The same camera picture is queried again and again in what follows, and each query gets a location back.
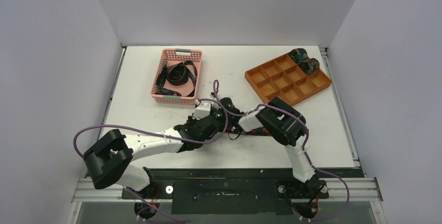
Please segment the black orange floral tie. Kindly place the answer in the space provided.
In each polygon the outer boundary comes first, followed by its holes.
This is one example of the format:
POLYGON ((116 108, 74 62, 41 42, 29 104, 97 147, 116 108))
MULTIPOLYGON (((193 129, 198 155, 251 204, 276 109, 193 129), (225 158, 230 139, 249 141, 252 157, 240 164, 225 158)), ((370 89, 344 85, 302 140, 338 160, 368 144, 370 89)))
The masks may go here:
POLYGON ((267 131, 265 127, 256 128, 249 132, 243 131, 242 134, 253 135, 253 136, 271 136, 271 134, 267 131))

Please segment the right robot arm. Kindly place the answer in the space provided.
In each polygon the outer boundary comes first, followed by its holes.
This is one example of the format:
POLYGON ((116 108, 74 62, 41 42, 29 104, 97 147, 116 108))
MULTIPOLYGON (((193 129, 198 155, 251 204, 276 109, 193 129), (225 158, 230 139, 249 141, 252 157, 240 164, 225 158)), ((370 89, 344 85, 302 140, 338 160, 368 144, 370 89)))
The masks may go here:
POLYGON ((318 177, 311 161, 305 154, 305 145, 299 140, 307 140, 309 132, 305 117, 279 97, 274 97, 266 104, 260 104, 254 110, 241 112, 229 97, 219 100, 228 117, 228 129, 233 133, 271 136, 285 147, 289 157, 292 174, 297 181, 294 189, 300 197, 308 197, 315 191, 318 177))

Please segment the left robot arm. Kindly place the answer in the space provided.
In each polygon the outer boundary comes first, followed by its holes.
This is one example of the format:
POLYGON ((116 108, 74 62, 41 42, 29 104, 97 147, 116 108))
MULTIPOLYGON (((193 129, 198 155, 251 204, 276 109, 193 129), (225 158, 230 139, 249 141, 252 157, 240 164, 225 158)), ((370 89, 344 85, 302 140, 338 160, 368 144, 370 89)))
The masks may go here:
POLYGON ((117 184, 129 187, 142 198, 151 197, 158 184, 146 167, 132 161, 162 153, 182 153, 201 148, 226 127, 221 113, 199 120, 189 117, 185 124, 152 134, 122 134, 112 129, 83 154, 95 189, 117 184))

